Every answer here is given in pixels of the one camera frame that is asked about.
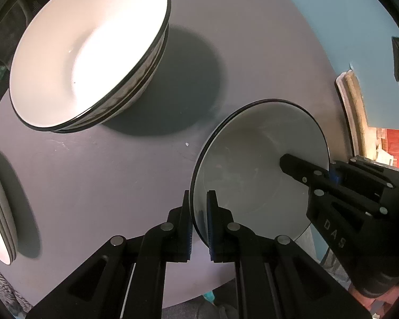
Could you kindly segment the person's right hand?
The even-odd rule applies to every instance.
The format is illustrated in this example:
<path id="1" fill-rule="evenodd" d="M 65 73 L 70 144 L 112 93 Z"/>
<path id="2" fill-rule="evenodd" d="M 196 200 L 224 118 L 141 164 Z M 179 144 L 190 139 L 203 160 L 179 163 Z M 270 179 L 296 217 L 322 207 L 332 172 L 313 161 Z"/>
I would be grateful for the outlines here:
<path id="1" fill-rule="evenodd" d="M 391 289 L 379 296 L 366 296 L 365 290 L 357 289 L 355 286 L 359 284 L 359 277 L 355 274 L 350 276 L 351 285 L 348 292 L 361 304 L 367 311 L 370 311 L 376 302 L 382 303 L 376 313 L 380 318 L 399 318 L 399 282 Z"/>

